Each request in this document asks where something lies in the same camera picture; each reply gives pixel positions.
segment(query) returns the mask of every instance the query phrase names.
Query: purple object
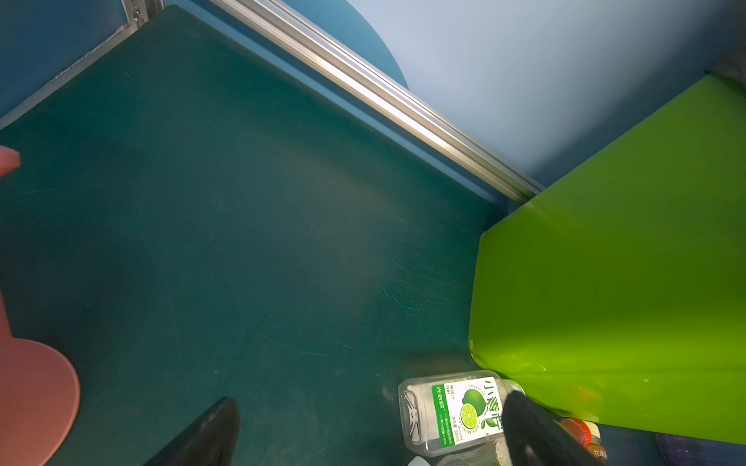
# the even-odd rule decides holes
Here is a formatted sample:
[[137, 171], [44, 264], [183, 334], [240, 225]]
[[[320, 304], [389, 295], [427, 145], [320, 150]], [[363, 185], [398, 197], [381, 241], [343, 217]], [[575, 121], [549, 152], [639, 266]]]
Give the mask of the purple object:
[[746, 445], [668, 434], [656, 439], [668, 466], [746, 465]]

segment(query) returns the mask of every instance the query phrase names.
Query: bottle label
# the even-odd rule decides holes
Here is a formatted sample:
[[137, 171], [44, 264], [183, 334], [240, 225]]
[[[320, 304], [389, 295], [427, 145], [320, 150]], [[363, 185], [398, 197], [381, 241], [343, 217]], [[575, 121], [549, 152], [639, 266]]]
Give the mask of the bottle label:
[[433, 385], [433, 401], [443, 448], [503, 432], [494, 377]]

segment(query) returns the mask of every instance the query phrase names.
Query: green label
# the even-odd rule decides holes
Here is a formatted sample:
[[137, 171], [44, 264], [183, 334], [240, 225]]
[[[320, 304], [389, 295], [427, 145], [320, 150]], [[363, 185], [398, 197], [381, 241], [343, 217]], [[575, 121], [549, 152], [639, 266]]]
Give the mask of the green label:
[[438, 420], [440, 446], [453, 447], [455, 445], [454, 433], [451, 429], [451, 415], [448, 414], [448, 402], [445, 400], [445, 385], [433, 385], [433, 401]]

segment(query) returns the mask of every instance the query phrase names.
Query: bottle cap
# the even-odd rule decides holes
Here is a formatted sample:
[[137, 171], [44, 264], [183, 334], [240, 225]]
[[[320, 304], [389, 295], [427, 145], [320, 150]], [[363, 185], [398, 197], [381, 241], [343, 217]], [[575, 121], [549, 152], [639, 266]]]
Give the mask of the bottle cap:
[[591, 430], [592, 437], [596, 437], [598, 440], [601, 440], [601, 431], [598, 430], [598, 426], [595, 423], [592, 423], [591, 421], [583, 421], [583, 424], [587, 425], [588, 428]]
[[560, 424], [562, 424], [562, 427], [564, 427], [581, 446], [585, 447], [587, 444], [591, 443], [591, 430], [580, 419], [562, 419]]

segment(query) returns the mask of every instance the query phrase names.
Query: light blue wall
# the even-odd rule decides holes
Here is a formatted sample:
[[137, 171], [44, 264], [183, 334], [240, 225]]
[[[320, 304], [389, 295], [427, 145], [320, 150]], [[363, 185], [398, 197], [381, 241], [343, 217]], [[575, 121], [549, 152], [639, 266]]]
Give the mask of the light blue wall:
[[285, 0], [285, 3], [391, 79], [407, 87], [407, 81], [386, 44], [347, 0]]
[[701, 78], [735, 39], [730, 0], [349, 2], [414, 94], [544, 184]]
[[0, 4], [0, 116], [127, 22], [121, 0]]

